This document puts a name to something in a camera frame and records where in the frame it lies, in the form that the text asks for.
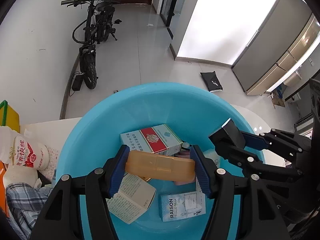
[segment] bicycle handlebar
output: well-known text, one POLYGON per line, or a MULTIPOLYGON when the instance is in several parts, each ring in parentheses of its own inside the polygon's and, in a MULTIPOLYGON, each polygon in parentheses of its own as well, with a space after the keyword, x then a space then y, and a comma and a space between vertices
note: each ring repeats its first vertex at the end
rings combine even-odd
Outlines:
MULTIPOLYGON (((88 1, 98 1, 98 0, 64 0, 64 1, 61 1, 61 5, 72 4, 72 3, 81 4, 82 2, 88 2, 88 1)), ((100 0, 100 1, 120 2, 121 0, 100 0)))

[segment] black door frame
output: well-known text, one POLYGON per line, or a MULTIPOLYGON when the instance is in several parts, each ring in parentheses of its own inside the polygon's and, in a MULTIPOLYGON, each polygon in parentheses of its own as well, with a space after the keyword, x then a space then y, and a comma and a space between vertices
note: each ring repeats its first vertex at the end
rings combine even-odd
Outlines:
POLYGON ((173 38, 173 34, 172 34, 171 30, 170 30, 170 23, 171 23, 171 19, 172 19, 172 16, 173 16, 173 12, 174 12, 174 8, 176 6, 176 3, 177 3, 177 0, 172 0, 171 1, 167 19, 162 14, 162 9, 163 9, 163 6, 164 6, 164 0, 162 0, 162 5, 161 5, 161 9, 160 9, 160 17, 163 20, 164 25, 167 27, 167 30, 168 30, 171 38, 173 38))

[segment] bicycle seat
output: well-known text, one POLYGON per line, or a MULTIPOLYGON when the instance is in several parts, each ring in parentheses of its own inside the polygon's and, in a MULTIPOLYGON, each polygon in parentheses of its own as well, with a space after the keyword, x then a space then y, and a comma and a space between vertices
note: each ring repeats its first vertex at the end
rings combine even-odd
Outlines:
POLYGON ((98 12, 105 12, 108 11, 112 8, 112 4, 110 4, 110 2, 100 2, 96 5, 96 10, 98 12))

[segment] silver screw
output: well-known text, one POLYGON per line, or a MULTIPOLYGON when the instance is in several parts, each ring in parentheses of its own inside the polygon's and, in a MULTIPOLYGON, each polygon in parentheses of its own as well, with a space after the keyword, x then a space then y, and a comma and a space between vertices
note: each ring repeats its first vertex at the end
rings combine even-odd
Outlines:
POLYGON ((103 168, 96 168, 96 169, 94 170, 94 173, 95 173, 95 174, 101 174, 101 173, 103 173, 103 168))
POLYGON ((61 179, 62 179, 63 181, 66 181, 66 180, 68 180, 69 178, 70 178, 70 176, 69 176, 68 174, 62 175, 62 177, 61 177, 61 179))
POLYGON ((251 175, 251 179, 253 180, 258 180, 259 179, 259 176, 257 174, 252 174, 251 175))
POLYGON ((223 174, 226 173, 226 171, 224 169, 222 169, 222 168, 219 168, 219 169, 217 169, 217 173, 220 174, 220 175, 223 175, 223 174))

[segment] red stripe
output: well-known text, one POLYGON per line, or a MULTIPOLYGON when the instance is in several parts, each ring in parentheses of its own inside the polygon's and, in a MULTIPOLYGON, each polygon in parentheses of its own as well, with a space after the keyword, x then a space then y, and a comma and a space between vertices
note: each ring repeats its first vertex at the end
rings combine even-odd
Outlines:
POLYGON ((140 131, 145 137, 145 139, 147 140, 147 142, 149 143, 149 145, 151 146, 154 153, 161 152, 167 149, 165 144, 162 142, 161 138, 157 135, 157 133, 155 132, 155 130, 153 130, 152 127, 144 128, 144 129, 141 129, 140 131), (158 141, 152 142, 153 141, 152 139, 154 138, 158 138, 158 141))

